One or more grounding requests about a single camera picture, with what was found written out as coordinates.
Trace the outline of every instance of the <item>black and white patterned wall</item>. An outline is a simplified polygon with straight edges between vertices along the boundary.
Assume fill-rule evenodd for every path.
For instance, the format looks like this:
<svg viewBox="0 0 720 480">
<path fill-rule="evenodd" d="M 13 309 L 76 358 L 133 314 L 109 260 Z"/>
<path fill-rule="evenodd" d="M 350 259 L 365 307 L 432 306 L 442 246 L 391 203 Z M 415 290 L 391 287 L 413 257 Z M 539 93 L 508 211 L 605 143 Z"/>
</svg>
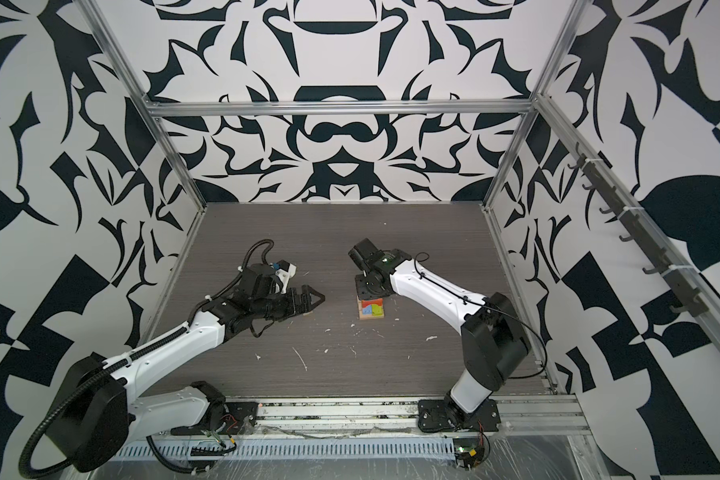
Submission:
<svg viewBox="0 0 720 480">
<path fill-rule="evenodd" d="M 0 0 L 0 478 L 72 363 L 139 341 L 195 214 L 77 7 Z"/>
<path fill-rule="evenodd" d="M 570 0 L 99 0 L 156 101 L 528 98 Z"/>
<path fill-rule="evenodd" d="M 552 99 L 720 294 L 720 2 L 596 0 L 578 34 Z M 573 162 L 538 120 L 494 204 L 560 388 L 615 478 L 718 478 L 720 354 Z"/>
<path fill-rule="evenodd" d="M 165 120 L 208 201 L 482 200 L 518 114 Z"/>
</svg>

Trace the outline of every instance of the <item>robotic arm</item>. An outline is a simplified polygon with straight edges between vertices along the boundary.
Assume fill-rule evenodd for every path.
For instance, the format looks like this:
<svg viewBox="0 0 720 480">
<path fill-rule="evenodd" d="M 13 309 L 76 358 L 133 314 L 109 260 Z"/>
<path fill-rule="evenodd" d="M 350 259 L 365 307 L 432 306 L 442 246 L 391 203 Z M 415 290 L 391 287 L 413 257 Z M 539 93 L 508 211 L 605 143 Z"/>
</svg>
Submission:
<svg viewBox="0 0 720 480">
<path fill-rule="evenodd" d="M 461 335 L 464 371 L 442 401 L 419 402 L 423 432 L 486 429 L 499 423 L 488 397 L 507 381 L 530 350 L 509 299 L 467 291 L 423 268 L 402 250 L 379 250 L 367 238 L 349 251 L 362 274 L 355 277 L 360 300 L 406 296 L 448 322 Z"/>
<path fill-rule="evenodd" d="M 254 250 L 265 244 L 269 246 L 262 254 L 262 263 L 249 266 Z M 288 287 L 296 266 L 284 260 L 269 264 L 266 254 L 272 246 L 272 240 L 254 244 L 237 277 L 198 303 L 190 319 L 173 330 L 103 363 L 87 357 L 72 365 L 53 407 L 19 457 L 19 473 L 25 478 L 40 478 L 69 465 L 89 472 L 132 440 L 146 437 L 151 446 L 150 436 L 156 432 L 186 426 L 189 432 L 212 433 L 221 425 L 226 398 L 205 382 L 194 382 L 178 392 L 141 395 L 183 363 L 240 332 L 250 330 L 259 337 L 275 322 L 310 312 L 325 301 L 324 295 L 308 285 L 303 285 L 300 292 Z M 269 323 L 257 333 L 255 319 Z M 45 434 L 67 460 L 35 469 L 30 465 L 32 452 Z"/>
</svg>

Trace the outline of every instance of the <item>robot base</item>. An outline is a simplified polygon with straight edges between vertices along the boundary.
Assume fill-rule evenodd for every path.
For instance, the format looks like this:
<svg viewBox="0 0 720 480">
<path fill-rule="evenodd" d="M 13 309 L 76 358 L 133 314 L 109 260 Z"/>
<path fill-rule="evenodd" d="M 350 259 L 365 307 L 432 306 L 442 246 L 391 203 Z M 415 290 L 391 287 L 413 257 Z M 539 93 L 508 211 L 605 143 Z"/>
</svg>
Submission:
<svg viewBox="0 0 720 480">
<path fill-rule="evenodd" d="M 443 400 L 418 401 L 418 428 L 424 433 L 456 432 L 457 430 L 498 432 L 501 423 L 496 401 L 486 398 L 472 413 L 466 413 L 446 396 Z"/>
</svg>

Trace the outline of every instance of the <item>black and white wallpaper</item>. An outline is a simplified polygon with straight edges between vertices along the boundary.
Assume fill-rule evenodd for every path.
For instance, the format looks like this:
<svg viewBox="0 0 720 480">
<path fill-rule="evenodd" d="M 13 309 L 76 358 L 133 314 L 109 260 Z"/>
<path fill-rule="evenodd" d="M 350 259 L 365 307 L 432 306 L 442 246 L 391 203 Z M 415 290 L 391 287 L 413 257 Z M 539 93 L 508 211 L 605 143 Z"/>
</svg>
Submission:
<svg viewBox="0 0 720 480">
<path fill-rule="evenodd" d="M 99 0 L 154 101 L 528 98 L 571 0 Z"/>
<path fill-rule="evenodd" d="M 550 95 L 720 294 L 720 2 L 596 0 Z"/>
<path fill-rule="evenodd" d="M 210 202 L 482 200 L 519 114 L 165 119 Z"/>
<path fill-rule="evenodd" d="M 0 0 L 0 478 L 72 363 L 139 341 L 195 214 L 71 0 Z"/>
<path fill-rule="evenodd" d="M 615 478 L 718 478 L 720 353 L 571 164 L 539 118 L 493 206 L 558 389 Z"/>
</svg>

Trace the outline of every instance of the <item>wooden block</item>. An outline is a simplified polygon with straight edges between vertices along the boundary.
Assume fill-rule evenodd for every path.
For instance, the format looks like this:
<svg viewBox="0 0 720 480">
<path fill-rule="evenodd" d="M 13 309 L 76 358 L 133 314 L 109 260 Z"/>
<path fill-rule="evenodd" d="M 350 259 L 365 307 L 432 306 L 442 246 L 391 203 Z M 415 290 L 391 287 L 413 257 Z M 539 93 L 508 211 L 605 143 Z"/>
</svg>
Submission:
<svg viewBox="0 0 720 480">
<path fill-rule="evenodd" d="M 360 320 L 384 318 L 384 305 L 382 299 L 360 301 L 358 299 L 358 315 Z"/>
</svg>

